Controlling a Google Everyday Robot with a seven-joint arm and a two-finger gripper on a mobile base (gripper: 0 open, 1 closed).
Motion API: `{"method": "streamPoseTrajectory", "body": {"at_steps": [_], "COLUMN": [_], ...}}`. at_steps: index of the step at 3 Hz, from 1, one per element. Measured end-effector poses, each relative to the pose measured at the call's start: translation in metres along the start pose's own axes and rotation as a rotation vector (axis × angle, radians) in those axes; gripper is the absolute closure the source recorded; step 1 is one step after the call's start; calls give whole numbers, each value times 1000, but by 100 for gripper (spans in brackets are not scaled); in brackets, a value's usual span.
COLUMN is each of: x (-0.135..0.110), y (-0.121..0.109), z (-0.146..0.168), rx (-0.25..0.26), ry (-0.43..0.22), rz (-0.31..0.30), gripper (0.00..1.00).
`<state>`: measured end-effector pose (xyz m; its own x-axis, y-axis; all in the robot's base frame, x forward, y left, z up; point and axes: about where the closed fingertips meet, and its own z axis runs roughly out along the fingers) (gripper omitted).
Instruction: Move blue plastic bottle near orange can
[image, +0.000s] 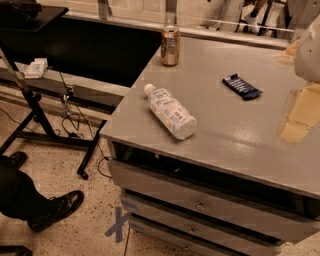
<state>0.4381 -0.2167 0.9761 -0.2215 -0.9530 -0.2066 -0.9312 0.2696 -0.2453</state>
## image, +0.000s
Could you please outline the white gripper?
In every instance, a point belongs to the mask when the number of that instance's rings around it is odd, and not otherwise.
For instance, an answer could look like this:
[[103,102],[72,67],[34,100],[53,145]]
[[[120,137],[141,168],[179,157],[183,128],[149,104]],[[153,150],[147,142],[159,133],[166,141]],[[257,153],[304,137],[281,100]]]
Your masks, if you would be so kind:
[[300,89],[286,118],[280,138],[299,143],[320,122],[320,14],[279,56],[284,64],[293,64],[297,76],[316,83]]

